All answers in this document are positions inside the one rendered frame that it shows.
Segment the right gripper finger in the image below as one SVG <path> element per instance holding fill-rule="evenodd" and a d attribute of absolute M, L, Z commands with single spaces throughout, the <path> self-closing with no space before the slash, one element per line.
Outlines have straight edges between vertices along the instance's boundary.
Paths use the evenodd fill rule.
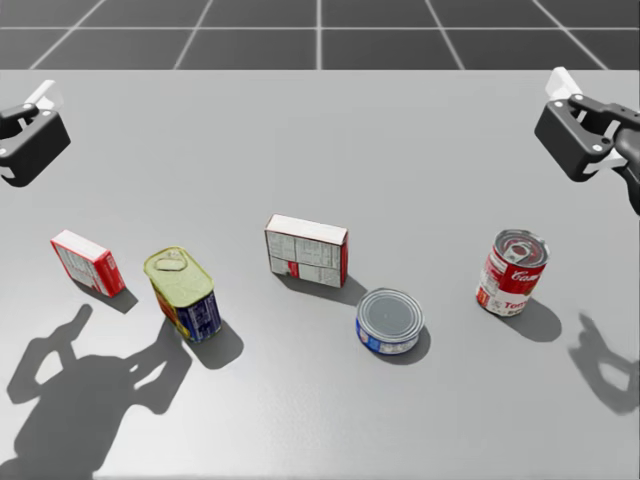
<path fill-rule="evenodd" d="M 617 103 L 605 104 L 585 95 L 564 67 L 552 70 L 545 92 L 555 105 L 564 102 L 575 109 L 596 113 L 605 119 L 617 120 L 624 126 L 640 126 L 640 111 Z"/>
<path fill-rule="evenodd" d="M 550 101 L 534 133 L 574 182 L 605 169 L 616 172 L 640 216 L 640 113 L 616 103 Z"/>

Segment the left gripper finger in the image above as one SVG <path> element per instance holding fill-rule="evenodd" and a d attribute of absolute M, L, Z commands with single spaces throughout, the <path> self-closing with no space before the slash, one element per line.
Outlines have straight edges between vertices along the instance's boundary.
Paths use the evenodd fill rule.
<path fill-rule="evenodd" d="M 13 187 L 35 180 L 71 143 L 52 110 L 0 111 L 0 178 Z"/>
<path fill-rule="evenodd" d="M 0 132 L 21 132 L 39 114 L 57 112 L 64 99 L 54 80 L 43 81 L 22 103 L 0 110 Z"/>

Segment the small red carton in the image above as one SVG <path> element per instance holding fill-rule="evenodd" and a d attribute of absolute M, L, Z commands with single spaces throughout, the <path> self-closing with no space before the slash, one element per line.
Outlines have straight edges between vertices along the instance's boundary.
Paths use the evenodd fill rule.
<path fill-rule="evenodd" d="M 68 276 L 109 298 L 126 288 L 109 249 L 70 230 L 63 230 L 50 240 Z"/>

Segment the red and white can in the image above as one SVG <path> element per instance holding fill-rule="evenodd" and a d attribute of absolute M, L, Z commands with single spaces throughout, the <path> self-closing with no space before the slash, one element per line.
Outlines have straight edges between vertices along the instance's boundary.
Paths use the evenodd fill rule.
<path fill-rule="evenodd" d="M 500 231 L 481 270 L 476 301 L 499 317 L 519 315 L 549 261 L 546 242 L 529 230 Z"/>

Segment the green and blue rectangular can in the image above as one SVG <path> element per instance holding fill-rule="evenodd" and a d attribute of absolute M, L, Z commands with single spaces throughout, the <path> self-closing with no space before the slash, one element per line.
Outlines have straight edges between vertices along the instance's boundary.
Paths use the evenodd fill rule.
<path fill-rule="evenodd" d="M 143 269 L 162 312 L 186 341 L 201 343 L 221 330 L 214 282 L 184 248 L 151 255 Z"/>

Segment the blue flat can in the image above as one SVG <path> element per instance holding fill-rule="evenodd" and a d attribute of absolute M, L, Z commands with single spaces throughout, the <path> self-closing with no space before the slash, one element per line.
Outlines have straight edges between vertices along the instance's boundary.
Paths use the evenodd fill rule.
<path fill-rule="evenodd" d="M 423 310 L 412 296 L 391 288 L 366 293 L 357 304 L 355 329 L 374 353 L 401 355 L 412 350 L 424 327 Z"/>

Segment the red and white carton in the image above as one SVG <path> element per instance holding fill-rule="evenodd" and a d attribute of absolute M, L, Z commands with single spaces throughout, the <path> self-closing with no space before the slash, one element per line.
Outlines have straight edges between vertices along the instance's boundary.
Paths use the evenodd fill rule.
<path fill-rule="evenodd" d="M 344 286 L 347 228 L 273 214 L 264 234 L 272 273 L 333 288 Z"/>

